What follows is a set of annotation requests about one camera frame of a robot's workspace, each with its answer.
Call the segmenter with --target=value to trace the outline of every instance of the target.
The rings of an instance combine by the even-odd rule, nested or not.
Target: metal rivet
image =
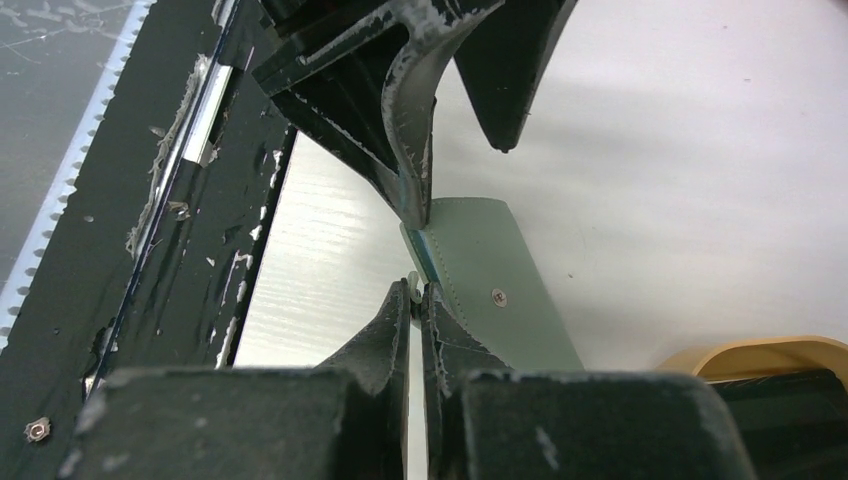
[[[50,419],[41,417],[38,420],[28,423],[24,429],[24,435],[27,437],[27,442],[40,442],[50,435]]]
[[[495,301],[495,305],[501,308],[506,306],[506,294],[500,288],[492,290],[492,300]]]

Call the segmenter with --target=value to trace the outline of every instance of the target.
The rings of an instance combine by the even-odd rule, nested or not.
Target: clamp jaw
[[[81,412],[60,476],[406,478],[413,322],[431,479],[756,478],[703,381],[512,370],[456,321],[438,284],[417,303],[405,279],[313,369],[116,372]]]
[[[514,148],[576,0],[261,0],[253,75],[301,132],[423,228],[439,80],[453,58],[493,148]]]

